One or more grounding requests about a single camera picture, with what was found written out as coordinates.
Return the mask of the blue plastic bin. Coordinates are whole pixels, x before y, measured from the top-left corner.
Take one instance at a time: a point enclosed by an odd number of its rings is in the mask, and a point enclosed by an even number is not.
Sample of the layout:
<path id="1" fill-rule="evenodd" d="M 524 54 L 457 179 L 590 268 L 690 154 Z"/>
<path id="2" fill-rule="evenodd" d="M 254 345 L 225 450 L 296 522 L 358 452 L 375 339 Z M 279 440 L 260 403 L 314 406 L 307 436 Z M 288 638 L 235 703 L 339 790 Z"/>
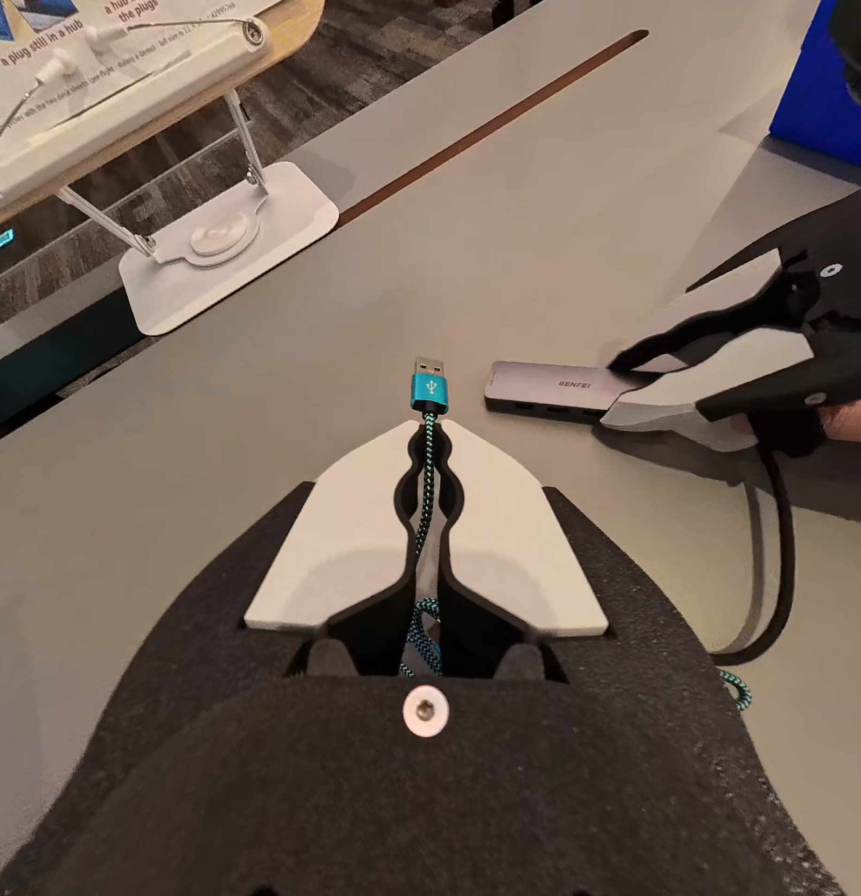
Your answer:
<path id="1" fill-rule="evenodd" d="M 819 3 L 769 132 L 861 168 L 861 1 Z"/>

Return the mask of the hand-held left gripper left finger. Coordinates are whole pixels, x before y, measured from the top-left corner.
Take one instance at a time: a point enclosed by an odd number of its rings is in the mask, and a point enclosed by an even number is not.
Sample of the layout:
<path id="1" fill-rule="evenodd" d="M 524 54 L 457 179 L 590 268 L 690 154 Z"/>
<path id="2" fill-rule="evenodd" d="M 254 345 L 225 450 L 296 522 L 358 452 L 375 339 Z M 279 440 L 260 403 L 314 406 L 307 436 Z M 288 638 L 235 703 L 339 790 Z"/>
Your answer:
<path id="1" fill-rule="evenodd" d="M 312 483 L 243 616 L 249 630 L 347 646 L 362 676 L 397 676 L 415 602 L 423 431 L 407 420 Z"/>

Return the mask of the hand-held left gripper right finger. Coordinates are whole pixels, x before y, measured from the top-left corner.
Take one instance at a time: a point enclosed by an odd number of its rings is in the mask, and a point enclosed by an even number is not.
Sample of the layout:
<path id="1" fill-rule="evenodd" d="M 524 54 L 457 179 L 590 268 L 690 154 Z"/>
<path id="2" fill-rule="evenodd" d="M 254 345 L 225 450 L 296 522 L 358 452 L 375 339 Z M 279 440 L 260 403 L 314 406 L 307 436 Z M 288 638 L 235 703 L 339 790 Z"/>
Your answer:
<path id="1" fill-rule="evenodd" d="M 438 439 L 443 674 L 492 676 L 516 644 L 604 635 L 609 620 L 537 477 L 453 421 Z"/>

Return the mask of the person's right hand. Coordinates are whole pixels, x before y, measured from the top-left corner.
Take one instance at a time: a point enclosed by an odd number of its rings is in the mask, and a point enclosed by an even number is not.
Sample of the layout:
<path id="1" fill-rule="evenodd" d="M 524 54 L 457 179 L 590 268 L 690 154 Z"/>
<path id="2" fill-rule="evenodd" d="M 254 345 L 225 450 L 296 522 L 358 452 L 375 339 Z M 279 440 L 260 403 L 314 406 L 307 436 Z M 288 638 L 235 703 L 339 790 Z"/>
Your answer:
<path id="1" fill-rule="evenodd" d="M 838 442 L 861 443 L 861 399 L 818 409 L 826 437 Z"/>

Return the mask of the wide grey usb hub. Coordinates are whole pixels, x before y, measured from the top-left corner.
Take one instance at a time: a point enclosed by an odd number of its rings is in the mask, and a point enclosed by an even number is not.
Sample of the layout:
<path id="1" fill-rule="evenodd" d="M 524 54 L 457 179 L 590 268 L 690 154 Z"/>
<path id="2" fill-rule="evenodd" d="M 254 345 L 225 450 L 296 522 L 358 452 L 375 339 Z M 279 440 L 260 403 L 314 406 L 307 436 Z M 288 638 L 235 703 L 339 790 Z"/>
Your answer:
<path id="1" fill-rule="evenodd" d="M 608 367 L 498 361 L 484 389 L 487 409 L 517 416 L 598 424 L 618 432 L 671 432 L 717 453 L 755 449 L 776 506 L 779 585 L 763 631 L 738 649 L 712 653 L 717 666 L 743 666 L 778 642 L 791 619 L 797 586 L 797 541 L 792 503 L 773 451 L 750 422 L 709 421 L 697 408 L 704 393 L 691 368 L 618 373 Z"/>

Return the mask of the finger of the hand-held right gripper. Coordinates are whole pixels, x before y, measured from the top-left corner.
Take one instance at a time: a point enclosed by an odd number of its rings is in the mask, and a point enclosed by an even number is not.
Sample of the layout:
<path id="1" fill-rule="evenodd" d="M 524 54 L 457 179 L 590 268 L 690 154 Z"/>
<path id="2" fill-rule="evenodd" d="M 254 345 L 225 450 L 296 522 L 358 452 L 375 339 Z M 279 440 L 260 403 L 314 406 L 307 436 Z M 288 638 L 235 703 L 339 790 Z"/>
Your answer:
<path id="1" fill-rule="evenodd" d="M 622 394 L 601 425 L 618 432 L 673 433 L 722 454 L 742 452 L 757 445 L 750 423 L 736 420 L 745 411 L 718 411 L 712 421 L 698 409 L 699 403 L 813 358 L 801 333 L 751 330 L 698 364 Z"/>
<path id="2" fill-rule="evenodd" d="M 759 298 L 783 273 L 778 249 L 761 253 L 655 310 L 609 361 L 613 373 L 665 375 L 714 353 L 729 316 Z"/>

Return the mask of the printed instruction sheet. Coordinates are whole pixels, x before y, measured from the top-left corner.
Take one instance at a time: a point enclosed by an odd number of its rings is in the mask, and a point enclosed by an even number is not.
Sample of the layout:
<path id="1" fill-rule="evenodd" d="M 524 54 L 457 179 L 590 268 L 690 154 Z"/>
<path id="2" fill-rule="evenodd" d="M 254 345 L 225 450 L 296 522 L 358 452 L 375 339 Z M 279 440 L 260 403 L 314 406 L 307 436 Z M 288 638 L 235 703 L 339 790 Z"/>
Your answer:
<path id="1" fill-rule="evenodd" d="M 245 20 L 274 2 L 0 2 L 0 147 L 61 125 L 172 66 L 257 49 Z M 220 62 L 211 60 L 219 50 Z"/>

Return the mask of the wooden document stand white base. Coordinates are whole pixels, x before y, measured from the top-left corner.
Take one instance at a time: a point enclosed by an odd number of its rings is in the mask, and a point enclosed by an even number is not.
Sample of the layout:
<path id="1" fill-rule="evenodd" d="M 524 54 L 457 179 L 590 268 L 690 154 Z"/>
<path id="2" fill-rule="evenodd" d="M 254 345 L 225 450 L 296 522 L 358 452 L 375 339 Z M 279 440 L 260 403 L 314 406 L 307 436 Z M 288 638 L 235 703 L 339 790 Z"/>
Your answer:
<path id="1" fill-rule="evenodd" d="M 119 275 L 139 331 L 159 336 L 230 296 L 334 229 L 335 204 L 290 162 L 264 165 L 237 88 L 303 48 L 318 28 L 321 1 L 274 2 L 245 20 L 250 56 L 211 57 L 172 66 L 152 83 L 131 87 L 81 115 L 0 147 L 0 224 L 46 196 L 56 196 L 127 247 Z M 144 236 L 113 220 L 71 184 L 223 98 L 246 158 L 243 179 Z"/>

